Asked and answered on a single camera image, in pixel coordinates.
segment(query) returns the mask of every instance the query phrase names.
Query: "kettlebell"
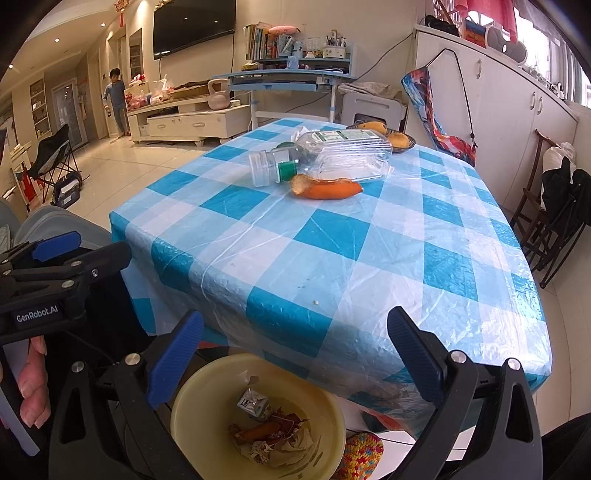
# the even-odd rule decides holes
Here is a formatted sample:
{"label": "kettlebell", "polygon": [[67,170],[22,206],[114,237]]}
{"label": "kettlebell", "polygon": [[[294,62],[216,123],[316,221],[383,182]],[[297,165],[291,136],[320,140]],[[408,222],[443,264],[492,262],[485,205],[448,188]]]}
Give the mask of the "kettlebell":
{"label": "kettlebell", "polygon": [[[213,86],[219,85],[221,90],[216,91]],[[213,79],[207,84],[209,90],[209,108],[212,110],[222,110],[230,106],[230,89],[228,88],[228,79]]]}

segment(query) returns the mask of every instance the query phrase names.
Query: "pink curtain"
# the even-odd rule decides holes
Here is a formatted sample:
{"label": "pink curtain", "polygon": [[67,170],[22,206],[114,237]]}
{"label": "pink curtain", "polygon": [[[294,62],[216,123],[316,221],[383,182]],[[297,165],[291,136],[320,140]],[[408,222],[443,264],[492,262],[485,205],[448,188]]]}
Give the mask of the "pink curtain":
{"label": "pink curtain", "polygon": [[468,12],[475,10],[496,20],[509,32],[511,41],[517,43],[517,22],[512,0],[455,0],[454,7],[466,18]]}

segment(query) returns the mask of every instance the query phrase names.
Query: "child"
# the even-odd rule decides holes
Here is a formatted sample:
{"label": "child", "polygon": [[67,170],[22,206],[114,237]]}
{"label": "child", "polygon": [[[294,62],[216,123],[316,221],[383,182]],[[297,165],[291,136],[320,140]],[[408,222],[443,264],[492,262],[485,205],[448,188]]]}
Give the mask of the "child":
{"label": "child", "polygon": [[111,83],[107,85],[103,99],[105,100],[105,110],[109,111],[109,105],[106,103],[107,97],[111,96],[111,104],[113,105],[113,115],[117,128],[121,133],[118,138],[126,135],[131,135],[129,132],[129,125],[127,123],[127,107],[125,104],[125,83],[119,79],[121,70],[113,69],[109,73]]}

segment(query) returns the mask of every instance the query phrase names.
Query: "wooden chair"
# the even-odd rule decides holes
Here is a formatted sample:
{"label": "wooden chair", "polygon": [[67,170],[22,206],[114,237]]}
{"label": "wooden chair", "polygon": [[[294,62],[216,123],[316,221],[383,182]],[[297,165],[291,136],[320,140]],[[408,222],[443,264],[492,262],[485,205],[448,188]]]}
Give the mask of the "wooden chair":
{"label": "wooden chair", "polygon": [[[526,258],[529,253],[533,252],[533,256],[529,260],[530,263],[532,263],[533,258],[535,258],[536,255],[543,255],[543,252],[539,249],[539,242],[535,242],[535,240],[539,237],[541,231],[548,224],[546,212],[541,207],[540,195],[532,192],[532,186],[534,184],[536,171],[538,170],[538,165],[540,164],[542,147],[544,146],[544,143],[548,143],[551,147],[558,147],[557,143],[542,135],[538,129],[535,130],[535,134],[538,136],[538,147],[535,151],[534,165],[531,169],[530,179],[527,182],[527,187],[523,189],[523,197],[521,198],[519,206],[517,207],[513,218],[509,222],[509,225],[513,229],[515,228],[515,225],[517,225],[517,229],[521,234],[519,245],[524,250]],[[525,205],[528,202],[534,209],[533,218],[530,218],[523,213]],[[523,225],[521,222],[522,220],[525,220],[529,225]]]}

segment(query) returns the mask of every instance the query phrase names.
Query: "yellow bowl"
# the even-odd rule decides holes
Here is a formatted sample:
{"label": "yellow bowl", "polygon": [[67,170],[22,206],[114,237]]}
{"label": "yellow bowl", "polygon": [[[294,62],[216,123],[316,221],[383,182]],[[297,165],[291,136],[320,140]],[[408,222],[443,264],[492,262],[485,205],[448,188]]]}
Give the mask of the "yellow bowl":
{"label": "yellow bowl", "polygon": [[[272,408],[309,420],[314,446],[301,461],[271,468],[251,462],[234,447],[228,428],[249,426],[250,419],[236,406],[248,387],[268,396]],[[170,427],[204,480],[327,480],[339,466],[346,441],[334,396],[251,353],[215,360],[189,378],[174,402]]]}

